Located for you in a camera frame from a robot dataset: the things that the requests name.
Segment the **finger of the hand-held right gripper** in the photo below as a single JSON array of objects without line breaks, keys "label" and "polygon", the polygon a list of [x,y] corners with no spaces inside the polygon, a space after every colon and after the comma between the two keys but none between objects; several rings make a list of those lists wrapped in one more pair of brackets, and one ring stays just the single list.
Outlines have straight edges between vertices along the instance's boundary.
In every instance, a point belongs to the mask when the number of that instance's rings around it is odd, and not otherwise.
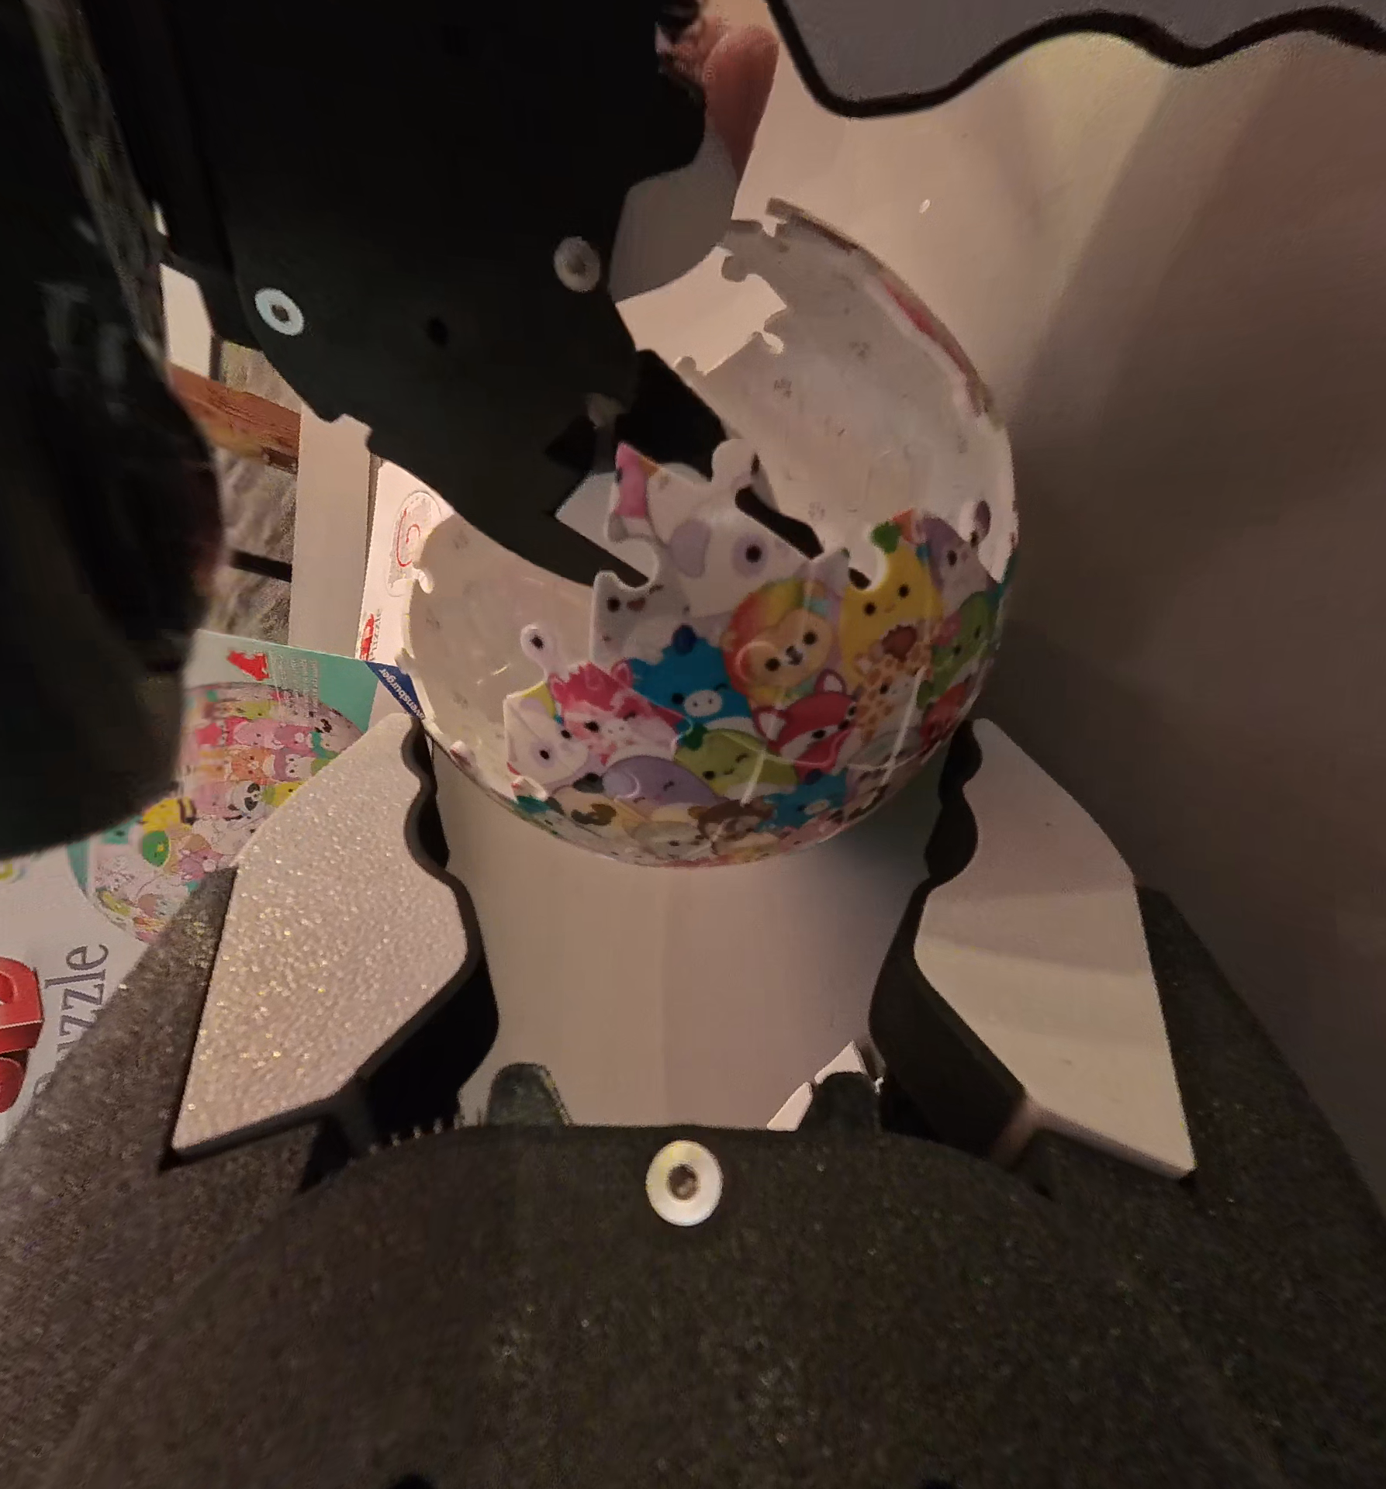
[{"label": "finger of the hand-held right gripper", "polygon": [[1386,1],[769,1],[809,93],[841,117],[913,114],[1046,41],[1100,33],[1199,68],[1288,33],[1386,54]]},{"label": "finger of the hand-held right gripper", "polygon": [[774,382],[784,378],[777,323],[753,318],[757,280],[734,282],[739,250],[777,248],[755,220],[734,216],[737,168],[729,154],[635,183],[626,194],[592,290],[592,542],[600,556],[650,556],[651,539],[610,512],[619,443],[712,478],[717,446],[741,438],[758,453],[745,478],[752,512],[804,555],[817,537],[782,491],[788,453]]}]

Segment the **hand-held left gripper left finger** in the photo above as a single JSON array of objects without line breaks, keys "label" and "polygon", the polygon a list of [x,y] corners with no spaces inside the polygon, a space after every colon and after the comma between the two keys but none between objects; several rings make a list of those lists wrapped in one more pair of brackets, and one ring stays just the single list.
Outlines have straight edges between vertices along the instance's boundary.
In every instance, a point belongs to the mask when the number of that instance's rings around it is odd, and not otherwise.
[{"label": "hand-held left gripper left finger", "polygon": [[169,1158],[309,1123],[348,1156],[458,1128],[495,1018],[431,741],[383,716],[236,860]]}]

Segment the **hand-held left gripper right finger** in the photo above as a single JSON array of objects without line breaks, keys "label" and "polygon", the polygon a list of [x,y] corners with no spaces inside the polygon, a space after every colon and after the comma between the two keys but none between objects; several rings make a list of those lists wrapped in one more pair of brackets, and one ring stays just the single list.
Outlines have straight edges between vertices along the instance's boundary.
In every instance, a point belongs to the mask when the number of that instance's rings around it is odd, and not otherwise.
[{"label": "hand-held left gripper right finger", "polygon": [[871,1045],[924,1129],[972,1155],[1015,1164],[1054,1134],[1164,1177],[1196,1164],[1137,880],[988,719],[947,751]]}]

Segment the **partly built puzzle ball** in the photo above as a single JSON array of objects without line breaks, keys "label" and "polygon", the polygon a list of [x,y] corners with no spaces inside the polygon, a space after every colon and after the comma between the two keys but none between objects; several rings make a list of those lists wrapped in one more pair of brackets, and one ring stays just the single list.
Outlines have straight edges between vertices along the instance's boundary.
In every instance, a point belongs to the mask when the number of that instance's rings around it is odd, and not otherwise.
[{"label": "partly built puzzle ball", "polygon": [[445,757],[646,866],[809,847],[907,785],[980,694],[1018,542],[1002,419],[943,320],[790,202],[723,247],[777,306],[594,456],[559,512],[589,577],[450,513],[400,620]]}]

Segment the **white puzzle piece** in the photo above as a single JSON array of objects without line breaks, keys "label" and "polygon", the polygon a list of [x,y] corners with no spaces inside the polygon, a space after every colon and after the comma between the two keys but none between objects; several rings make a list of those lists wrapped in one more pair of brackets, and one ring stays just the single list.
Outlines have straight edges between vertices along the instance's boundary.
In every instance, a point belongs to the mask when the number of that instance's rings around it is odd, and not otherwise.
[{"label": "white puzzle piece", "polygon": [[800,1085],[768,1120],[769,1131],[876,1131],[883,1065],[868,1045],[849,1041]]}]

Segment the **printed puzzle box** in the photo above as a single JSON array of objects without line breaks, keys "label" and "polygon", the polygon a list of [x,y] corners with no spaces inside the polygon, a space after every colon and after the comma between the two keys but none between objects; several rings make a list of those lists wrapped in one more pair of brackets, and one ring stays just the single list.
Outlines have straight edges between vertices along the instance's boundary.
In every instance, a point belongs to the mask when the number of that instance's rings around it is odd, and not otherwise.
[{"label": "printed puzzle box", "polygon": [[380,660],[199,631],[164,794],[86,839],[0,860],[0,1142],[190,893],[362,737],[383,697],[421,713]]}]

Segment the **person's right hand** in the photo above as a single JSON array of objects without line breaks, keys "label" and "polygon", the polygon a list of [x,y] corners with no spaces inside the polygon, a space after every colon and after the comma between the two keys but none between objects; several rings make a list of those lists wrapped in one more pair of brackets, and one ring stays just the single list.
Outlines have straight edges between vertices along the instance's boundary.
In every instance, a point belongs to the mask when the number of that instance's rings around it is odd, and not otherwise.
[{"label": "person's right hand", "polygon": [[776,78],[780,46],[774,31],[705,15],[691,57],[709,121],[737,176],[744,175]]}]

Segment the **wooden bench plank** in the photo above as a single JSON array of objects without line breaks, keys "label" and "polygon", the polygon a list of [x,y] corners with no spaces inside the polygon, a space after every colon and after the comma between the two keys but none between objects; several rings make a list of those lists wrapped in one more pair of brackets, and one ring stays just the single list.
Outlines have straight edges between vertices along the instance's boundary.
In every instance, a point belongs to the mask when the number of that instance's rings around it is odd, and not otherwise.
[{"label": "wooden bench plank", "polygon": [[175,397],[210,445],[287,473],[298,470],[297,411],[174,362],[166,365],[166,373]]}]

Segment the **folded instruction leaflet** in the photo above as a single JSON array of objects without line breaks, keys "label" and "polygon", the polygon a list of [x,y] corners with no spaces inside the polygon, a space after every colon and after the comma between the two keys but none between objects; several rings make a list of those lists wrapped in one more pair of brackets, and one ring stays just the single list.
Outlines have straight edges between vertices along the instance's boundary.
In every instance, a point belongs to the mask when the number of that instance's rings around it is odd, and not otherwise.
[{"label": "folded instruction leaflet", "polygon": [[440,494],[404,467],[381,461],[372,481],[372,516],[354,654],[392,663],[404,644],[415,561],[429,532],[453,515]]}]

